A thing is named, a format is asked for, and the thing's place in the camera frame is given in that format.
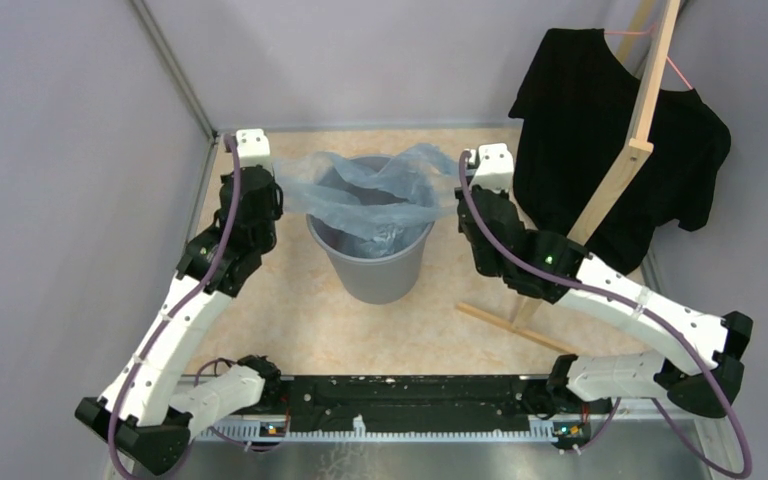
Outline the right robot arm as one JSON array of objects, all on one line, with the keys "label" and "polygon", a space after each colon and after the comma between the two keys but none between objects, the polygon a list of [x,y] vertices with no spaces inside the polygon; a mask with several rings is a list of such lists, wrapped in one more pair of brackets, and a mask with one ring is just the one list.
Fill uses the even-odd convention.
[{"label": "right robot arm", "polygon": [[476,270],[519,295],[578,310],[621,330],[646,352],[559,357],[546,385],[549,404],[572,412],[611,397],[667,399],[692,414],[724,418],[740,392],[753,320],[705,314],[631,280],[561,234],[527,228],[504,193],[455,190],[458,230]]}]

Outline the grey plastic trash bin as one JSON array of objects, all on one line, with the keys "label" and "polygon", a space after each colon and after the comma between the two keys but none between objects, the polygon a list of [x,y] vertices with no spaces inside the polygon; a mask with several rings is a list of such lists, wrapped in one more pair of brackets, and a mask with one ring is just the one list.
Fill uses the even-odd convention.
[{"label": "grey plastic trash bin", "polygon": [[416,284],[427,238],[434,222],[407,248],[381,258],[364,259],[336,250],[336,235],[316,226],[305,215],[306,226],[316,244],[326,253],[342,286],[354,298],[383,305],[404,297]]}]

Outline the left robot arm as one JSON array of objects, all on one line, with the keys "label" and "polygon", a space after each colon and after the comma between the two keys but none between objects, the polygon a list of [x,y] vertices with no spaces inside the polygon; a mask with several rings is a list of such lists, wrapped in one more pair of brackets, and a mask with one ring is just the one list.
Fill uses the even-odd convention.
[{"label": "left robot arm", "polygon": [[183,372],[214,321],[276,245],[283,192],[271,169],[238,167],[223,176],[213,223],[185,247],[167,298],[119,376],[97,397],[83,398],[76,418],[108,447],[113,467],[132,478],[128,458],[153,478],[173,474],[193,440],[220,419],[281,403],[281,372],[247,355],[220,376],[179,393]]}]

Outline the light blue plastic trash bag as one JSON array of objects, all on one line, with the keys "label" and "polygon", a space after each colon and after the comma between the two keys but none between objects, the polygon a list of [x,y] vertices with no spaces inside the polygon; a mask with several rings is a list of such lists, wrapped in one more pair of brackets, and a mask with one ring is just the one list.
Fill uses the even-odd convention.
[{"label": "light blue plastic trash bag", "polygon": [[396,155],[316,152],[273,166],[285,210],[309,216],[336,235],[336,250],[359,258],[397,253],[456,210],[457,164],[427,143]]}]

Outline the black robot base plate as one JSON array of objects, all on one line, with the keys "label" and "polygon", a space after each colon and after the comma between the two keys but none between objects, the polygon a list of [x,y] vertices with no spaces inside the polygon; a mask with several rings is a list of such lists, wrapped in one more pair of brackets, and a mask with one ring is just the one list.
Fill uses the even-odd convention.
[{"label": "black robot base plate", "polygon": [[520,375],[295,376],[267,388],[243,415],[276,415],[292,433],[348,432],[356,418],[372,433],[525,431],[532,418],[606,414],[607,399],[584,404]]}]

